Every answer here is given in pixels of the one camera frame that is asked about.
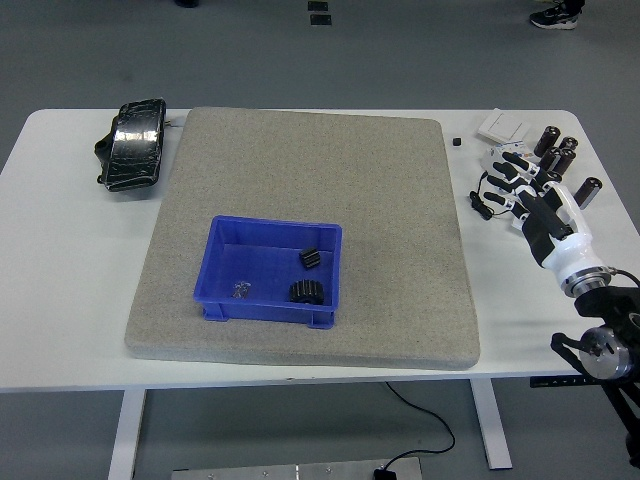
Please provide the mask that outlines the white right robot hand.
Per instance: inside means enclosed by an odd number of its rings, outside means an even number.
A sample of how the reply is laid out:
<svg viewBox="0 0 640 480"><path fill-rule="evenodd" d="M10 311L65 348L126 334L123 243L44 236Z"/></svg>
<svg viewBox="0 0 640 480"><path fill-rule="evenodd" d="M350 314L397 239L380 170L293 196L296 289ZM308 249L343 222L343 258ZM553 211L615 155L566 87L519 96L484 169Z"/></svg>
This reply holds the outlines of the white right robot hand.
<svg viewBox="0 0 640 480"><path fill-rule="evenodd" d="M514 216L534 260L566 295L574 296L581 283L605 282L591 231L560 175L507 151L486 154L482 166L494 187L484 197Z"/></svg>

